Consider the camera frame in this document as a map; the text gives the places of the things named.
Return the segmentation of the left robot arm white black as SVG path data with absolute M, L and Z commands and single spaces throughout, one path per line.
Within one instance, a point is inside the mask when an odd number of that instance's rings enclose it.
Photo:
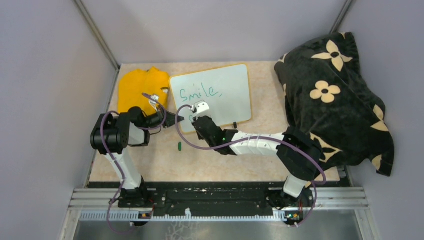
M 164 108 L 146 115 L 138 106 L 127 112 L 110 111 L 98 117 L 90 134 L 91 147 L 109 160 L 120 179 L 118 193 L 111 203 L 117 202 L 120 208 L 152 206 L 152 195 L 136 170 L 129 148 L 148 146 L 152 130 L 169 128 L 182 121 L 184 117 Z

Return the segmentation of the left metal corner post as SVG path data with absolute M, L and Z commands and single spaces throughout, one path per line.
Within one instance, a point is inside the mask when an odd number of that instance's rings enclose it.
M 113 55 L 111 49 L 109 48 L 106 40 L 104 39 L 100 29 L 98 28 L 97 24 L 95 23 L 94 19 L 92 18 L 91 14 L 89 13 L 87 7 L 85 6 L 84 2 L 82 0 L 72 0 L 74 3 L 76 9 L 81 14 L 86 26 L 90 30 L 91 34 L 93 35 L 95 41 L 101 48 L 102 52 L 112 65 L 112 67 L 119 71 L 121 66 L 116 60 L 115 56 Z

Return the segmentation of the right metal corner post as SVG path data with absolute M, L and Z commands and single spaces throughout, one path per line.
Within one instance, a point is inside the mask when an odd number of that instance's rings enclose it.
M 343 6 L 336 17 L 329 33 L 333 34 L 340 30 L 346 16 L 348 15 L 349 11 L 351 10 L 352 6 L 355 4 L 356 0 L 345 0 L 343 3 Z

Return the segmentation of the whiteboard with yellow frame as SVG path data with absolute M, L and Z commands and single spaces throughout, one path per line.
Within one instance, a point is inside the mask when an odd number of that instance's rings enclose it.
M 174 75 L 169 85 L 177 109 L 205 101 L 217 126 L 253 117 L 249 68 L 244 63 Z

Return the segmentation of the black floral blanket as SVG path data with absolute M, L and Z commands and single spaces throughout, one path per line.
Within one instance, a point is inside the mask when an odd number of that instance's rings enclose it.
M 385 124 L 385 103 L 362 77 L 351 32 L 307 41 L 274 66 L 283 87 L 288 124 L 320 144 L 320 166 L 357 166 L 369 160 L 390 177 L 395 145 Z

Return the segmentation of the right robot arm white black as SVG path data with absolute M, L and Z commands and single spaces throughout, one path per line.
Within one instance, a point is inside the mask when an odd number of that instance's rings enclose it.
M 221 155 L 259 155 L 277 157 L 289 171 L 281 199 L 295 206 L 307 182 L 323 173 L 319 164 L 322 148 L 310 136 L 295 127 L 275 134 L 245 133 L 237 129 L 222 129 L 211 117 L 196 117 L 192 122 L 198 138 Z

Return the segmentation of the metal corner post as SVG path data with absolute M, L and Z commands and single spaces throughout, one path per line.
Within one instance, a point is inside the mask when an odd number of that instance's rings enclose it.
M 89 13 L 87 7 L 85 6 L 84 2 L 82 0 L 72 0 L 74 3 L 76 9 L 81 14 L 86 26 L 90 30 L 91 34 L 93 35 L 95 41 L 101 48 L 102 52 L 112 65 L 112 67 L 119 71 L 121 66 L 116 60 L 115 56 L 113 55 L 111 49 L 109 48 L 106 40 L 104 39 L 100 29 L 98 28 L 97 24 L 95 23 L 94 19 L 92 18 L 91 14 Z
M 346 16 L 348 15 L 349 11 L 351 10 L 352 6 L 355 4 L 356 0 L 345 0 L 343 3 L 343 6 L 336 17 L 329 33 L 333 34 L 340 30 Z

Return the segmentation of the yellow folded sweatshirt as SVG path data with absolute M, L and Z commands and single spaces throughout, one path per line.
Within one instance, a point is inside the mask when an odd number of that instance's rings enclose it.
M 117 112 L 125 113 L 132 107 L 141 108 L 147 116 L 153 115 L 159 105 L 143 96 L 150 95 L 165 108 L 170 92 L 169 74 L 154 66 L 149 70 L 135 69 L 126 73 L 118 83 Z

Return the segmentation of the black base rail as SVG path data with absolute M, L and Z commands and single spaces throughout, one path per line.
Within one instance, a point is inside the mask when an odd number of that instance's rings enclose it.
M 310 189 L 293 198 L 283 192 L 284 182 L 144 182 L 134 190 L 122 189 L 109 202 L 119 208 L 153 208 L 155 217 L 262 217 L 274 210 L 293 208 L 304 213 L 314 202 Z

